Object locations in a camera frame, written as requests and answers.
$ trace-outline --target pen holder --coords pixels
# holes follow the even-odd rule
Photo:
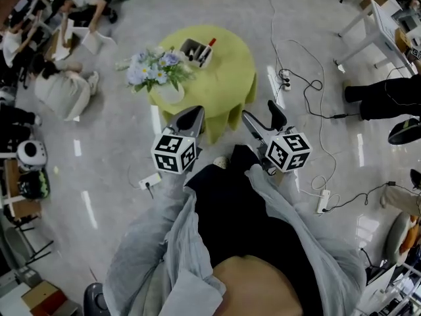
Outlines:
[[[203,51],[207,48],[206,45],[195,41],[194,39],[186,39],[182,44],[180,51],[184,54],[184,61],[200,69],[205,69],[209,62],[212,59],[213,50],[210,48],[209,54],[207,55],[205,61],[202,64],[202,61],[199,61],[199,57],[202,55]],[[193,52],[193,60],[190,61],[189,54]]]

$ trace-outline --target blue flower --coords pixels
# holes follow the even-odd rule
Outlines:
[[[127,70],[127,81],[134,86],[142,84],[148,77],[151,69],[144,64],[133,60]]]
[[[146,56],[146,51],[141,51],[140,53],[132,56],[132,63],[141,63],[146,59]]]
[[[177,57],[177,55],[173,53],[165,53],[165,55],[159,59],[158,64],[160,67],[164,67],[164,66],[174,66],[179,62],[180,60]]]

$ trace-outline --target black pants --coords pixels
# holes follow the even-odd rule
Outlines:
[[[109,7],[109,3],[111,0],[105,0],[107,2],[107,5],[105,6],[103,10],[103,15],[110,15],[111,8]],[[93,15],[95,14],[97,10],[96,6],[89,5],[84,10],[80,12],[73,12],[68,15],[68,18],[71,18],[74,21],[74,25],[76,27],[87,27],[89,23],[91,22]]]
[[[259,160],[245,145],[236,145],[227,170],[208,165],[187,186],[195,190],[199,234],[210,263],[252,255],[279,269],[298,295],[304,315],[322,315],[314,271],[297,233],[288,223],[269,217],[265,201],[244,172]]]
[[[394,78],[370,86],[347,87],[345,100],[361,101],[361,118],[391,119],[400,115],[421,115],[421,76]]]
[[[9,107],[2,104],[0,106],[0,123],[6,124],[30,124],[34,125],[35,114],[29,113],[25,110]]]
[[[34,121],[34,113],[2,104],[0,106],[0,151],[9,151],[9,147],[12,151],[16,151],[17,145],[28,140],[31,134],[31,130],[22,124],[33,125]]]

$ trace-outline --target black and white cube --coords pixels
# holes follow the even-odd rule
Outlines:
[[[182,174],[197,158],[196,139],[172,134],[157,135],[151,153],[157,170]]]
[[[273,136],[266,157],[282,172],[303,167],[312,147],[303,133]]]

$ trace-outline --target white shoe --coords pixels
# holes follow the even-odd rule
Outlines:
[[[98,90],[98,81],[99,81],[99,74],[98,72],[92,72],[92,75],[87,78],[87,82],[91,88],[91,95],[95,95]]]
[[[42,125],[42,119],[41,119],[40,116],[38,116],[38,115],[35,116],[34,124],[37,125],[37,126]]]
[[[226,170],[228,165],[230,164],[230,160],[227,157],[218,157],[213,161],[213,165],[220,167],[221,169]]]

